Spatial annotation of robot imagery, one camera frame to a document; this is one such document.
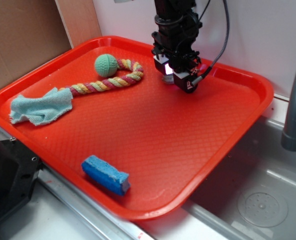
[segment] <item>sink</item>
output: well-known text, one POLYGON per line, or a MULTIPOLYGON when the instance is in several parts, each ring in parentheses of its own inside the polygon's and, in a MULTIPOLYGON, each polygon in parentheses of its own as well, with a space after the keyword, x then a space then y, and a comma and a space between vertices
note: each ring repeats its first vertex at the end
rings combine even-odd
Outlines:
POLYGON ((282 148, 282 128, 261 117, 185 208, 228 239, 296 240, 296 152, 282 148))

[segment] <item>braided rope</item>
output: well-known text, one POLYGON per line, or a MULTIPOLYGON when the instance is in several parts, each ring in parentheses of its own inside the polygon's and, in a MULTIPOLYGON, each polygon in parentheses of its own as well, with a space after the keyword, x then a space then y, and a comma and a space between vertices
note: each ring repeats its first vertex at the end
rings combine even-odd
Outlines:
POLYGON ((90 82, 90 83, 78 83, 68 87, 62 87, 63 90, 69 88, 73 96, 100 93, 111 89, 119 89, 130 86, 137 83, 143 77, 143 69, 137 61, 131 61, 129 59, 118 59, 118 70, 130 70, 129 73, 122 77, 114 77, 104 79, 102 81, 90 82))

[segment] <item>black cable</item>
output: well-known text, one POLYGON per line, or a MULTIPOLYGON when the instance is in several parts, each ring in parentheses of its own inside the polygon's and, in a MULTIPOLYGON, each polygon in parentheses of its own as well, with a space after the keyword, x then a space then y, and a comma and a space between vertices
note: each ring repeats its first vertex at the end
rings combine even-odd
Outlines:
POLYGON ((225 49, 227 47, 229 32, 230 32, 230 20, 229 20, 229 11, 228 11, 227 1, 226 0, 222 0, 222 1, 223 1, 223 5, 224 5, 224 11, 226 14, 226 22, 227 22, 226 37, 224 39, 223 47, 222 47, 220 53, 218 54, 218 56, 215 58, 215 60, 213 60, 212 64, 207 68, 207 70, 203 74, 201 74, 202 79, 204 79, 209 74, 209 72, 212 70, 212 67, 219 60, 219 58, 222 56, 223 52, 225 51, 225 49))
POLYGON ((206 12, 206 10, 207 10, 207 8, 208 8, 208 6, 209 6, 210 1, 211 1, 211 0, 208 1, 206 7, 204 8, 204 10, 203 10, 203 12, 202 12, 202 14, 201 14, 201 16, 200 16, 200 18, 199 18, 199 21, 202 19, 202 16, 203 16, 204 13, 206 12))
MULTIPOLYGON (((201 16, 200 16, 198 22, 196 22, 196 27, 197 27, 197 29, 199 29, 199 27, 198 27, 199 22, 201 21, 202 16, 203 16, 204 13, 206 12, 206 10, 207 10, 207 8, 208 8, 208 6, 209 6, 210 1, 211 1, 211 0, 208 1, 206 7, 204 8, 204 10, 203 10, 203 12, 202 12, 202 14, 201 14, 201 16)), ((176 50, 175 50, 176 52, 178 51, 179 46, 180 46, 185 40, 187 40, 187 39, 191 39, 191 38, 194 38, 194 37, 195 37, 195 35, 194 35, 194 36, 188 36, 188 35, 184 32, 184 30, 182 30, 182 32, 183 32, 183 34, 186 36, 186 38, 183 39, 180 43, 178 43, 178 45, 177 45, 177 47, 176 47, 176 50)))

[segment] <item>blue sponge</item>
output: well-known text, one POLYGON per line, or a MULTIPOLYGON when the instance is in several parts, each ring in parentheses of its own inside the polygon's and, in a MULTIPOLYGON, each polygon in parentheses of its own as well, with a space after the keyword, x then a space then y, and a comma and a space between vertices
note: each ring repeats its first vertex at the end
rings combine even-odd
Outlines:
POLYGON ((129 189, 129 174, 118 171, 106 161, 92 155, 81 164, 83 171, 110 191, 123 196, 129 189))

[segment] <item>fabric rag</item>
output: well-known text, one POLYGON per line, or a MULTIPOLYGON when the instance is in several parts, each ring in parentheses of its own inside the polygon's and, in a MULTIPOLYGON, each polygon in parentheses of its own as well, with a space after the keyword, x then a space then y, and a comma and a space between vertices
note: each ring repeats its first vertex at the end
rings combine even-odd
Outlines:
POLYGON ((72 98, 68 88, 58 91, 56 87, 41 98, 19 95, 11 103, 11 123, 30 121, 35 126, 49 124, 72 109, 72 98))

